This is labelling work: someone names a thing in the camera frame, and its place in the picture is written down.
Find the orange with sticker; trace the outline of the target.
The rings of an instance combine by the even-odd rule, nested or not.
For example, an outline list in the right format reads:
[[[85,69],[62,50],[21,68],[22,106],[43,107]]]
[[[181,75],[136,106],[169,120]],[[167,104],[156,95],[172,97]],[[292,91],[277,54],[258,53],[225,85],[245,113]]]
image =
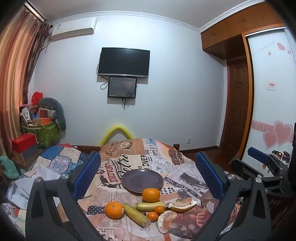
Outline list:
[[[105,206],[105,214],[111,219],[120,219],[124,212],[123,205],[117,201],[109,202]]]

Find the pomelo segment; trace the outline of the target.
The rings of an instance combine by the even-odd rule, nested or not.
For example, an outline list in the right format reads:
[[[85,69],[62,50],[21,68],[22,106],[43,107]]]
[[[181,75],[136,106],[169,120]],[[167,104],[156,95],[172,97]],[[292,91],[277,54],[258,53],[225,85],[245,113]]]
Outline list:
[[[175,212],[185,212],[192,209],[197,204],[192,198],[177,199],[168,204],[168,208]]]

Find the pomelo segment peeled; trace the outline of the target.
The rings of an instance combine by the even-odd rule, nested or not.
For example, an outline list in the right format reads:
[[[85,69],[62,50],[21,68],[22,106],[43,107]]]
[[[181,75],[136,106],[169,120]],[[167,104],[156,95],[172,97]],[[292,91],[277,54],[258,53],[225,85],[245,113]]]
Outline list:
[[[167,210],[162,213],[157,220],[157,227],[160,233],[165,234],[168,232],[169,224],[177,217],[177,213],[171,210]]]

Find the sugarcane piece front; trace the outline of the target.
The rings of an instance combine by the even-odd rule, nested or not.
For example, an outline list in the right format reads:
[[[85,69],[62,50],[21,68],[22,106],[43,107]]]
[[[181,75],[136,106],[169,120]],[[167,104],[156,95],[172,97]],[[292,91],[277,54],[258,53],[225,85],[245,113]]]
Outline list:
[[[151,224],[151,220],[146,217],[144,214],[139,212],[137,209],[132,207],[131,205],[124,203],[123,208],[125,210],[125,214],[133,220],[137,225],[145,228]]]

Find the sugarcane piece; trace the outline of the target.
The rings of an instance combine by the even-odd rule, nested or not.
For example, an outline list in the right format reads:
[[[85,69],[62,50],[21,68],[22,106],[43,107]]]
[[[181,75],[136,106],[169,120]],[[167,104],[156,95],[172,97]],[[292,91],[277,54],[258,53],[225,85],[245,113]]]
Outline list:
[[[123,208],[125,210],[125,214],[133,220],[137,225],[145,228],[151,224],[151,220],[146,217],[144,214],[139,212],[137,209],[132,207],[131,205],[124,203]]]
[[[163,201],[159,202],[137,202],[135,205],[135,209],[137,209],[140,212],[148,212],[148,211],[154,211],[154,209],[157,206],[162,206],[166,208],[166,203]]]

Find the small mandarin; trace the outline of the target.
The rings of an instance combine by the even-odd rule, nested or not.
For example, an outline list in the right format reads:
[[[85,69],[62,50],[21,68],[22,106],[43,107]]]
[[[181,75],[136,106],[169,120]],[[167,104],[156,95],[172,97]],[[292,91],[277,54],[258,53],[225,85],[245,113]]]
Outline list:
[[[158,217],[159,215],[154,211],[150,211],[147,213],[147,218],[149,218],[151,222],[156,222],[158,220]]]
[[[166,208],[164,206],[158,205],[154,208],[154,212],[157,213],[158,215],[161,215],[164,213]]]

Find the orange without sticker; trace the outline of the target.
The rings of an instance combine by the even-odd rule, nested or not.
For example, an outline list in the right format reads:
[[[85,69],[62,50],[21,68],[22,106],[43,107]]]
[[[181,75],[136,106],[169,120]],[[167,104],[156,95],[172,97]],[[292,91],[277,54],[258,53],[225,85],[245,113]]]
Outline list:
[[[142,198],[146,202],[158,202],[161,197],[161,193],[156,188],[146,188],[142,191]]]

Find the blue patchwork quilt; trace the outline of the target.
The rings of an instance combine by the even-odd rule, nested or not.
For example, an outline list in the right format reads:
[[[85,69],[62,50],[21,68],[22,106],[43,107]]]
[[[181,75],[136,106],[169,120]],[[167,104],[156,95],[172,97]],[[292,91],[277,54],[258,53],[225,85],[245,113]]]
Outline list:
[[[29,171],[24,173],[24,175],[32,177],[40,165],[58,174],[70,173],[78,165],[83,164],[87,157],[88,154],[74,147],[63,145],[52,146],[37,157],[34,164],[29,168]]]

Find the red box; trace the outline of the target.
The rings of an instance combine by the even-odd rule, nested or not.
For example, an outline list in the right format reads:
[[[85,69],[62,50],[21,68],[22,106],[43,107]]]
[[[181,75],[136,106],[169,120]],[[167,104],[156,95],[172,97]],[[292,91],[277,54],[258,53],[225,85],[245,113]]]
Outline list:
[[[22,153],[31,146],[37,144],[36,135],[33,133],[26,133],[11,141],[12,149],[15,152]]]

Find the green storage box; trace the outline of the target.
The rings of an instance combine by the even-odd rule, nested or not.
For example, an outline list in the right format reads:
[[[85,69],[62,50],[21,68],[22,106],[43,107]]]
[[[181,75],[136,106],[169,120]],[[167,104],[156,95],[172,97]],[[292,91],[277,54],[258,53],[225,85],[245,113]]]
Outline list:
[[[50,122],[43,126],[22,125],[22,133],[32,133],[36,135],[38,146],[46,149],[57,144],[60,140],[60,132],[55,122]]]

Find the dark purple plate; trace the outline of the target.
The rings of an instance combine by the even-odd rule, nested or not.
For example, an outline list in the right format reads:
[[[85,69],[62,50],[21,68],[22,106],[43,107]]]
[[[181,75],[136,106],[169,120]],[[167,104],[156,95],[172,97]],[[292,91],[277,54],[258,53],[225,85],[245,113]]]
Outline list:
[[[123,174],[121,183],[125,189],[133,193],[142,193],[146,188],[161,189],[163,177],[149,169],[134,169]]]

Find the newspaper print tablecloth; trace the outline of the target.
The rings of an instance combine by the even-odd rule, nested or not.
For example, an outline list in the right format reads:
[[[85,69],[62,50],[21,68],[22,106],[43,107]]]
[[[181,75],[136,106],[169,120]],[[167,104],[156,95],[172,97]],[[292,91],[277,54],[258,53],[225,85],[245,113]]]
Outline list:
[[[34,158],[6,196],[27,240],[191,240],[221,203],[201,172],[147,138],[90,154],[60,144]]]

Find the grey plush toy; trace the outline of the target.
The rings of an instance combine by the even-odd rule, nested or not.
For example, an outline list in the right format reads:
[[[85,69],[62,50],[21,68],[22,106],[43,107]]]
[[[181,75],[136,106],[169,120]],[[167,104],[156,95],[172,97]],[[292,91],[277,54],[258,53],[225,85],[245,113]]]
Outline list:
[[[51,97],[41,98],[38,102],[38,106],[48,110],[55,111],[53,120],[55,120],[61,131],[66,130],[66,120],[62,105],[59,101]]]

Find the small black monitor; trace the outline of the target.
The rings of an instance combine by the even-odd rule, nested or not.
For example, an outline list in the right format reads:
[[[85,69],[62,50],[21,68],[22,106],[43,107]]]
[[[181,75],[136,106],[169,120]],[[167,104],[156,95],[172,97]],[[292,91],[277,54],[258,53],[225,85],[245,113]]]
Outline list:
[[[129,77],[110,77],[108,83],[109,98],[135,98],[137,79]]]

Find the orange striped curtain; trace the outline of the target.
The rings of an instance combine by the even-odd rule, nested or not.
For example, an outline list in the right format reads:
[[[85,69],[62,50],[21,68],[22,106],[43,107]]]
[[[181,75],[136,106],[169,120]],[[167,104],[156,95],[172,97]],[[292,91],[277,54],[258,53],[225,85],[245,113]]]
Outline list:
[[[49,36],[51,21],[40,21],[25,6],[1,33],[1,155],[14,156],[11,141],[21,134],[20,105]]]

